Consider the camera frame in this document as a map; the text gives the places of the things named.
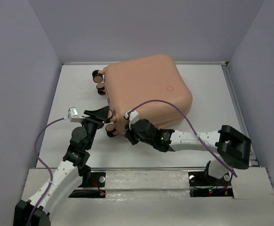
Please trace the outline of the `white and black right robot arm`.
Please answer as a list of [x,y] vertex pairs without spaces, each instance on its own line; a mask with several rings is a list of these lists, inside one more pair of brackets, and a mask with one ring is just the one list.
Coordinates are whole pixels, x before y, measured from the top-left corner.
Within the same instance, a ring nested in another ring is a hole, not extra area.
[[213,185],[225,174],[236,176],[235,169],[247,170],[250,166],[251,139],[229,125],[220,130],[202,133],[159,129],[146,119],[125,126],[125,138],[132,145],[139,142],[160,152],[207,151],[213,156],[203,173],[204,181]]

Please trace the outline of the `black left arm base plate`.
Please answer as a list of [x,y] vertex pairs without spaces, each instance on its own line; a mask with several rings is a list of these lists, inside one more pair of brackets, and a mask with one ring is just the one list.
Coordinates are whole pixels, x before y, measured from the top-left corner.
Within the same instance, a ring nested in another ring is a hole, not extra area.
[[105,177],[105,172],[91,172],[90,178],[84,177],[82,184],[69,195],[69,198],[105,198]]

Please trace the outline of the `pink hard-shell suitcase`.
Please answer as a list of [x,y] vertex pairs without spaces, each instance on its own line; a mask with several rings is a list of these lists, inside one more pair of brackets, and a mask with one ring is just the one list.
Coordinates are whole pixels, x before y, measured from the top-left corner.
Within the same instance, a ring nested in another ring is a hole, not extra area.
[[193,96],[174,60],[166,54],[131,59],[92,72],[97,92],[106,95],[109,137],[124,135],[128,110],[136,108],[140,119],[158,128],[175,125],[192,107]]

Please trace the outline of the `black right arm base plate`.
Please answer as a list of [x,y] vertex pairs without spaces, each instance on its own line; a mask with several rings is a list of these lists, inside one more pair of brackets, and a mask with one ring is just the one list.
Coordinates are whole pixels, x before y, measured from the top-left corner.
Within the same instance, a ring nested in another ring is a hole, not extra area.
[[225,174],[221,179],[213,178],[204,171],[188,172],[190,197],[233,197],[231,176]]

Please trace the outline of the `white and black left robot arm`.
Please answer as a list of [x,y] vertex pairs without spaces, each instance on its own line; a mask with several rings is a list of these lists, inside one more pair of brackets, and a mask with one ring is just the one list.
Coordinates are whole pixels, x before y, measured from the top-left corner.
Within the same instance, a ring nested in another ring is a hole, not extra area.
[[110,120],[110,108],[85,110],[80,116],[74,107],[69,108],[64,120],[78,123],[71,133],[65,155],[55,171],[49,169],[49,179],[28,200],[15,206],[15,226],[49,226],[56,209],[78,187],[90,182],[91,168],[87,165],[97,130]]

